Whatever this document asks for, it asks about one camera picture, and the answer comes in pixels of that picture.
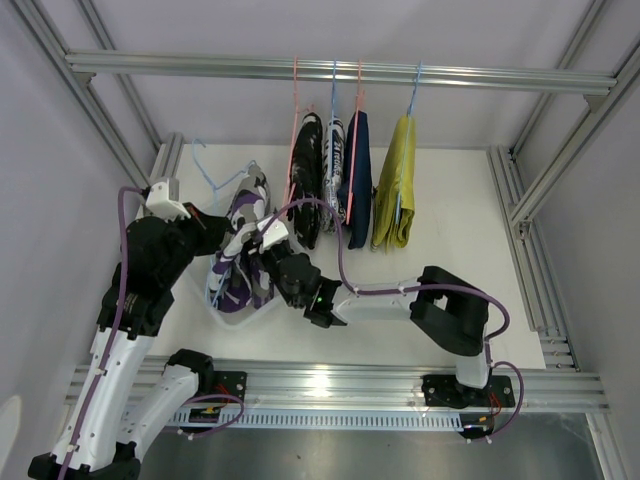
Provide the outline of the purple camouflage trousers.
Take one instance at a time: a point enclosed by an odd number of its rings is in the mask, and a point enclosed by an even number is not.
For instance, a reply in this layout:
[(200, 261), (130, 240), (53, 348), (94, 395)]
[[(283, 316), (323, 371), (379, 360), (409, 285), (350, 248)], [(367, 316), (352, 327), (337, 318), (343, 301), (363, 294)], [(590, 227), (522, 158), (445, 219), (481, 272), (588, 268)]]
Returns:
[(231, 232), (211, 260), (206, 288), (216, 310), (236, 313), (247, 306), (259, 309), (274, 298), (271, 276), (261, 260), (249, 254), (258, 223), (270, 212), (269, 183), (252, 162), (241, 176), (226, 214)]

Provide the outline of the white plastic basket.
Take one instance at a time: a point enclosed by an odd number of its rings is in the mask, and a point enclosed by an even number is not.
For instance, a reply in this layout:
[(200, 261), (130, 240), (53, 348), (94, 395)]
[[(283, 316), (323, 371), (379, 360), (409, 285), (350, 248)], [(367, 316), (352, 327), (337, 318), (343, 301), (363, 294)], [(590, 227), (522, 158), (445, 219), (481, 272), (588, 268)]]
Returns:
[(209, 280), (216, 260), (216, 256), (196, 259), (188, 268), (188, 275), (196, 292), (202, 295), (205, 310), (218, 326), (241, 330), (286, 307), (263, 262), (247, 250), (225, 270), (220, 289), (211, 291)]

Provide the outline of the black white patterned trousers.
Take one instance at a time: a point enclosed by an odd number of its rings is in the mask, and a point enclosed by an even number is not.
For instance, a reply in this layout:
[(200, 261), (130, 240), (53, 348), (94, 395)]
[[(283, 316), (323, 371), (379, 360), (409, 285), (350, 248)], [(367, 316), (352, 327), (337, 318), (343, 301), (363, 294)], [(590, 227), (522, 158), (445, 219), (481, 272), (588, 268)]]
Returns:
[[(322, 194), (322, 122), (315, 112), (307, 113), (296, 138), (290, 182), (291, 200), (320, 198)], [(291, 208), (287, 219), (293, 224), (298, 243), (313, 250), (320, 231), (319, 207), (305, 203)]]

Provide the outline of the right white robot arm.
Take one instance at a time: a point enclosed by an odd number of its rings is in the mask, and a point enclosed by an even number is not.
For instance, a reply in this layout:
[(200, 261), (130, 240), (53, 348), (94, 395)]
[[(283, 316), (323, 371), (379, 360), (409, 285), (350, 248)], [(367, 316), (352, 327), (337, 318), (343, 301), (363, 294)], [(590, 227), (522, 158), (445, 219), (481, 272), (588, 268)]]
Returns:
[(419, 277), (396, 284), (349, 286), (323, 276), (307, 254), (294, 252), (286, 240), (254, 245), (249, 258), (266, 270), (285, 304), (310, 323), (327, 329), (356, 322), (410, 322), (456, 357), (460, 400), (473, 405), (490, 394), (485, 339), (489, 296), (459, 277), (427, 266)]

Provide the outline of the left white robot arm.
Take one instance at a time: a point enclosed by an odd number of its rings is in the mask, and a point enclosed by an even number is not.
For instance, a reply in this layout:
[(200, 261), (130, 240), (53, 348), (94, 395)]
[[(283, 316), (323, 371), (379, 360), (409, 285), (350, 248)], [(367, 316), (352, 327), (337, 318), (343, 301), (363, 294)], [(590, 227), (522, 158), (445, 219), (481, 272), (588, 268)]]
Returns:
[(216, 385), (210, 356), (180, 349), (159, 382), (131, 412), (125, 408), (138, 370), (174, 302), (172, 288), (194, 258), (216, 253), (231, 232), (226, 217), (185, 204), (186, 217), (147, 216), (121, 224), (121, 254), (102, 299), (94, 351), (69, 423), (51, 452), (34, 457), (32, 479), (135, 479), (174, 413), (209, 398)]

